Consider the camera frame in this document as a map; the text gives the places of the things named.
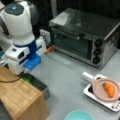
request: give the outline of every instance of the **oven handle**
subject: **oven handle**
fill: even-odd
[[[51,29],[54,32],[63,34],[65,36],[71,37],[71,38],[76,39],[76,40],[80,40],[80,39],[82,39],[85,36],[85,34],[83,34],[83,33],[81,33],[80,35],[75,36],[75,35],[72,35],[70,33],[67,33],[67,32],[64,32],[64,31],[61,31],[61,30],[58,30],[58,29],[55,29],[55,28],[51,28]]]

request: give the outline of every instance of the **wooden block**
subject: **wooden block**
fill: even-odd
[[[0,80],[15,80],[18,77],[0,66]],[[0,82],[0,99],[13,120],[45,120],[48,116],[43,93],[20,79],[14,83]]]

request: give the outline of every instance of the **orange carrot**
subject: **orange carrot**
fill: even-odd
[[[103,83],[103,87],[106,90],[108,96],[110,98],[113,98],[114,94],[115,94],[115,88],[114,88],[114,86],[112,84],[110,84],[110,83]]]
[[[48,54],[48,53],[50,53],[52,50],[54,50],[55,49],[55,46],[54,45],[52,45],[51,47],[49,47],[46,51],[45,51],[45,53],[46,54]]]

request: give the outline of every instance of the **gray countertop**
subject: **gray countertop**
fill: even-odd
[[[118,120],[120,112],[112,112],[83,94],[88,85],[82,79],[84,71],[92,75],[103,74],[120,82],[120,50],[101,70],[57,51],[43,55],[42,63],[31,74],[49,87],[47,120],[64,120],[73,110],[85,110],[94,120]]]

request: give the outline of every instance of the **black cable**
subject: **black cable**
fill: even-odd
[[[18,80],[20,80],[20,78],[24,75],[25,73],[22,73],[18,79],[16,80],[10,80],[10,81],[3,81],[3,80],[0,80],[1,83],[13,83],[13,82],[17,82]]]

